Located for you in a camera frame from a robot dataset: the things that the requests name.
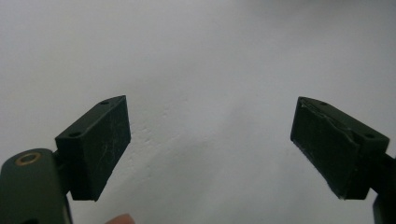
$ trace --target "finger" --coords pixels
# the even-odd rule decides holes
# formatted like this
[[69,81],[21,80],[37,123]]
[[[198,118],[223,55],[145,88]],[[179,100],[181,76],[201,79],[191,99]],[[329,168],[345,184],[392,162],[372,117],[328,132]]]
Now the finger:
[[129,214],[123,214],[109,220],[106,224],[134,224],[134,219]]

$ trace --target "white surface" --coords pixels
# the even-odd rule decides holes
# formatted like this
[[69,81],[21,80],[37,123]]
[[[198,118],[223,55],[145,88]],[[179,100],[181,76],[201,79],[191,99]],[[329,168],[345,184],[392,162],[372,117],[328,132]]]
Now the white surface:
[[[394,1],[1,1],[0,162],[127,95],[133,141],[75,223],[373,223],[289,139],[297,97],[396,135]],[[389,155],[394,156],[391,142]]]

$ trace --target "fingertip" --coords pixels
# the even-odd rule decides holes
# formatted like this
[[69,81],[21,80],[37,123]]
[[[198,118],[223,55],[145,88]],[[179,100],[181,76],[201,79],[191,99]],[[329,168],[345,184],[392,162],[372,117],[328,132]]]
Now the fingertip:
[[134,219],[129,214],[122,214],[109,220],[106,224],[134,224]]

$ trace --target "screw hole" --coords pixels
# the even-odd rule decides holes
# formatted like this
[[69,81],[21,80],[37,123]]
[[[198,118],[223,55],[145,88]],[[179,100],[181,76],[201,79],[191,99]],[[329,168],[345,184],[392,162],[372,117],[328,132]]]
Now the screw hole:
[[374,138],[374,135],[370,134],[370,133],[365,134],[365,136],[368,137],[368,138]]
[[19,166],[24,166],[40,159],[41,154],[39,152],[26,153],[15,160],[15,163]]
[[81,135],[81,132],[70,133],[69,137],[78,137],[79,135]]

